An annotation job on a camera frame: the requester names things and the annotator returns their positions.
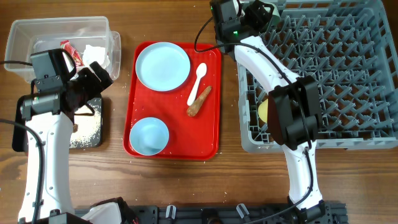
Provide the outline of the white tissue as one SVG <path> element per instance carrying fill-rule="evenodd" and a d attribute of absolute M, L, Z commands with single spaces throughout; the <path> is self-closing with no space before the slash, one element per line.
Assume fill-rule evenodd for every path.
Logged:
<path fill-rule="evenodd" d="M 98 62 L 103 68 L 110 64 L 109 56 L 104 47 L 86 45 L 83 51 L 82 61 L 84 66 L 89 67 L 91 63 Z"/>

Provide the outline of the white rice pile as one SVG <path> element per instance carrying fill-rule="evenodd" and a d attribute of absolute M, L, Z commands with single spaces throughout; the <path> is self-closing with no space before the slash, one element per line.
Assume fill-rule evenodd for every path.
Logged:
<path fill-rule="evenodd" d="M 72 132 L 70 139 L 71 149 L 86 149 L 89 147 L 97 147 L 101 144 L 101 107 L 92 105 L 94 110 L 93 116 L 82 116 L 81 114 L 92 113 L 87 107 L 81 107 L 74 117 L 74 124 L 78 125 L 78 131 Z"/>

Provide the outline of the brown food chunk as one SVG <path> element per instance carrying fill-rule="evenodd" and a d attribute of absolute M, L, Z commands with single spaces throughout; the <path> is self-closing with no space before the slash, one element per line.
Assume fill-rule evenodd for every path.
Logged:
<path fill-rule="evenodd" d="M 74 124 L 73 125 L 73 132 L 75 133 L 75 132 L 77 132 L 78 131 L 78 125 L 77 124 Z"/>

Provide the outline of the red snack wrapper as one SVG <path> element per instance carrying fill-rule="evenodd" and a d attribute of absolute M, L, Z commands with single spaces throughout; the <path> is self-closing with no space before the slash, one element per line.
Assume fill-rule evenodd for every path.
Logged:
<path fill-rule="evenodd" d="M 84 66 L 81 53 L 79 53 L 79 51 L 77 51 L 77 49 L 74 48 L 74 46 L 72 46 L 69 40 L 61 41 L 60 46 L 62 49 L 65 49 L 72 56 L 77 67 Z"/>

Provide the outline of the small light blue bowl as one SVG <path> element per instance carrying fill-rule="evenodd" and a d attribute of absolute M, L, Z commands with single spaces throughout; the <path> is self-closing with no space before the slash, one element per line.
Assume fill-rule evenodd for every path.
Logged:
<path fill-rule="evenodd" d="M 162 152 L 169 142 L 167 125 L 155 117 L 140 119 L 131 128 L 129 143 L 142 156 L 154 156 Z"/>

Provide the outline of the yellow plastic cup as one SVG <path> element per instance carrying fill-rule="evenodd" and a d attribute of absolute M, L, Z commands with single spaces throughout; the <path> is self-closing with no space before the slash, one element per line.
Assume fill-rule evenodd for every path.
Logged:
<path fill-rule="evenodd" d="M 258 115 L 259 118 L 264 122 L 267 123 L 267 119 L 268 119 L 268 99 L 266 99 L 265 101 L 263 101 L 259 107 L 258 107 Z"/>

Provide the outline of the brown carrot-like food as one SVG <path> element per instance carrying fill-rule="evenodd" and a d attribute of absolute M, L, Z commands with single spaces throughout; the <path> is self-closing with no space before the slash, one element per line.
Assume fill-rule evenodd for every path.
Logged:
<path fill-rule="evenodd" d="M 201 95 L 190 105 L 187 109 L 187 115 L 189 117 L 194 117 L 199 112 L 200 108 L 202 107 L 204 101 L 206 100 L 207 96 L 210 94 L 212 86 L 207 86 Z"/>

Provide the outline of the mint green bowl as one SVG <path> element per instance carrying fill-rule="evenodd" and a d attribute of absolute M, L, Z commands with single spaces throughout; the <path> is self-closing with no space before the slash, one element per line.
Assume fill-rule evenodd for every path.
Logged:
<path fill-rule="evenodd" d="M 280 22 L 280 14 L 277 6 L 271 3 L 268 12 L 271 14 L 270 26 L 276 26 Z"/>

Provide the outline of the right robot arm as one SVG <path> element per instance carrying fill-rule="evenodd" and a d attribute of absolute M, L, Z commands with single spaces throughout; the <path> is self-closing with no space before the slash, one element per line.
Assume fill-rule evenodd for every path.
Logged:
<path fill-rule="evenodd" d="M 317 181 L 315 150 L 322 112 L 317 81 L 300 77 L 266 46 L 261 32 L 276 6 L 253 1 L 210 1 L 218 47 L 249 71 L 268 95 L 267 130 L 284 151 L 289 173 L 289 207 L 294 223 L 326 213 Z"/>

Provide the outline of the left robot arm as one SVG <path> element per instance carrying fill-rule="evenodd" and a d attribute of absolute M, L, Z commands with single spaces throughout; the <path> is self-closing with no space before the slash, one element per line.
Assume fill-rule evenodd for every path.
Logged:
<path fill-rule="evenodd" d="M 70 138 L 75 113 L 113 84 L 97 61 L 77 69 L 65 49 L 30 56 L 37 92 L 19 100 L 27 140 L 28 167 L 19 223 L 36 223 L 52 213 L 73 213 L 69 184 Z"/>

